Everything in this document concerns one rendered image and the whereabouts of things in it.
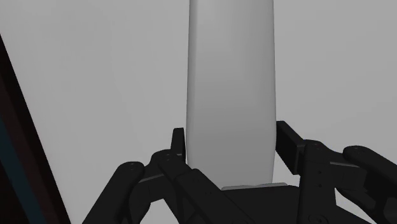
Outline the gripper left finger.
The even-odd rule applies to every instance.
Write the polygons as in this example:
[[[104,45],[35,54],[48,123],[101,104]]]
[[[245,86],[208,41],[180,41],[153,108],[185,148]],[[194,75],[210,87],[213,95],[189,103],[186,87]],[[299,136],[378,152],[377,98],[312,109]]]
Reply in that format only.
[[[175,128],[171,147],[148,165],[119,165],[83,224],[141,224],[153,202],[164,200],[178,224],[254,224],[209,178],[186,162],[185,133]]]

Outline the white tall rounded object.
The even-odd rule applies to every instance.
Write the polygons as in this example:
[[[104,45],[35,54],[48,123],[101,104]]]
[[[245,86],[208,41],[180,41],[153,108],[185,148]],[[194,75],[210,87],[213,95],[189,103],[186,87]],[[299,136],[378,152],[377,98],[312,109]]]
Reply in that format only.
[[[269,184],[275,140],[274,0],[190,0],[188,165],[219,188]]]

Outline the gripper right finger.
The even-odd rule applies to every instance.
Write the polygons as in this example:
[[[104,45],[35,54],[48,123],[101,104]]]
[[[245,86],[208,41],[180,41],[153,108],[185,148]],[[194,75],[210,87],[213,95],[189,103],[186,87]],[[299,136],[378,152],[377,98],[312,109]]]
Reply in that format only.
[[[300,177],[298,224],[370,224],[339,207],[336,193],[376,224],[397,224],[397,164],[364,146],[333,151],[302,139],[285,121],[277,122],[275,149]]]

